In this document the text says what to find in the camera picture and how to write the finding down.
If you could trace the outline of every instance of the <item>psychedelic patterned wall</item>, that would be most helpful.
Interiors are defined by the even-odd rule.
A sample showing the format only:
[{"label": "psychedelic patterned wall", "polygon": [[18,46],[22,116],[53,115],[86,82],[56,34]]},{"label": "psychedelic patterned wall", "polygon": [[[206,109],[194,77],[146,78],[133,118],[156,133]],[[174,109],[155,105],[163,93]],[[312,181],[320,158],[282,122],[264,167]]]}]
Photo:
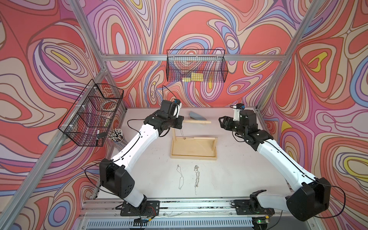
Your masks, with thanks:
[{"label": "psychedelic patterned wall", "polygon": [[[81,1],[105,54],[166,54],[167,49],[224,48],[227,54],[283,54],[309,0],[89,0]],[[128,107],[158,107],[161,88],[183,106],[255,106],[277,66],[270,61],[229,61],[226,83],[167,82],[166,62],[107,63]]]},{"label": "psychedelic patterned wall", "polygon": [[[98,71],[65,1],[0,0],[0,211]],[[108,149],[66,140],[12,229],[69,229],[93,191],[83,168]]]},{"label": "psychedelic patterned wall", "polygon": [[[367,1],[326,1],[262,109],[287,153],[346,192],[327,229],[368,229],[367,37]],[[333,188],[320,216],[339,213],[343,199]]]}]

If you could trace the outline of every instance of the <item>wooden dowel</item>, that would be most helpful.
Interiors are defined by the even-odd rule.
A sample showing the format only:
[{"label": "wooden dowel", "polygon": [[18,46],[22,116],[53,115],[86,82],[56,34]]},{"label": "wooden dowel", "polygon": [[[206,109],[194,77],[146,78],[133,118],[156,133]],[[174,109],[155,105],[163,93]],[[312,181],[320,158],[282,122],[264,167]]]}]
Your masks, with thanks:
[{"label": "wooden dowel", "polygon": [[211,124],[211,121],[183,120],[185,123]]},{"label": "wooden dowel", "polygon": [[194,139],[215,140],[217,137],[194,137]]}]

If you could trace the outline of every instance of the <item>white robot arm segment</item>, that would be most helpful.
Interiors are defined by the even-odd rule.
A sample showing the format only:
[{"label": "white robot arm segment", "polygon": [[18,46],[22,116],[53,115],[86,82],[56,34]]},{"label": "white robot arm segment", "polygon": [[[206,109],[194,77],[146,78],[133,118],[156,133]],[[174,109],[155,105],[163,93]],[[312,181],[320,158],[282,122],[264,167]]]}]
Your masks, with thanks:
[{"label": "white robot arm segment", "polygon": [[316,178],[294,161],[273,137],[259,130],[253,110],[244,110],[244,104],[236,104],[234,118],[219,118],[221,128],[235,132],[235,136],[252,146],[266,157],[290,184],[294,193],[272,194],[259,190],[250,195],[251,208],[276,208],[291,212],[298,220],[305,221],[328,209],[330,183],[325,178]]},{"label": "white robot arm segment", "polygon": [[141,154],[159,136],[159,132],[149,124],[142,125],[139,132],[140,134],[137,133],[135,137],[124,147],[124,149],[112,158],[113,161],[117,160],[115,164],[118,166],[124,165],[125,170],[128,173],[131,173],[134,164],[137,162]]}]

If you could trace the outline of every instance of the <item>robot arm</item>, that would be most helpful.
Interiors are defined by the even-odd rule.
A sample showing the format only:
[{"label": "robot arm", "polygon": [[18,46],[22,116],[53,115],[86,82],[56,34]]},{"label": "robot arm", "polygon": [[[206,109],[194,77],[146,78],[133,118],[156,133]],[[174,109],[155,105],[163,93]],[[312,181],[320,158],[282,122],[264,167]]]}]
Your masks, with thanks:
[{"label": "robot arm", "polygon": [[146,197],[134,187],[130,176],[134,164],[146,148],[170,128],[181,129],[184,117],[179,116],[181,102],[163,100],[161,108],[146,117],[144,125],[135,137],[111,160],[100,163],[100,183],[112,193],[136,207],[138,212],[146,208]]},{"label": "robot arm", "polygon": [[251,208],[255,211],[262,208],[289,211],[301,221],[328,209],[330,183],[325,178],[316,178],[294,161],[268,132],[258,129],[256,114],[252,110],[244,110],[243,106],[236,105],[234,118],[220,117],[221,128],[235,132],[237,137],[265,156],[295,191],[273,194],[259,190],[250,195]]}]

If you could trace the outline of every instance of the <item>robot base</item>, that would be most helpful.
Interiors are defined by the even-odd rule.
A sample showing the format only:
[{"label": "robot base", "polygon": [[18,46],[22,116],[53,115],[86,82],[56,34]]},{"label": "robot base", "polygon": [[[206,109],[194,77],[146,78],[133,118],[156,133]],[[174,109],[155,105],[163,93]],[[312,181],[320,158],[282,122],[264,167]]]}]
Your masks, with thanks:
[{"label": "robot base", "polygon": [[124,201],[120,208],[120,216],[158,216],[160,210],[160,201],[147,201],[146,208],[139,212],[139,209],[133,207],[128,202]]}]

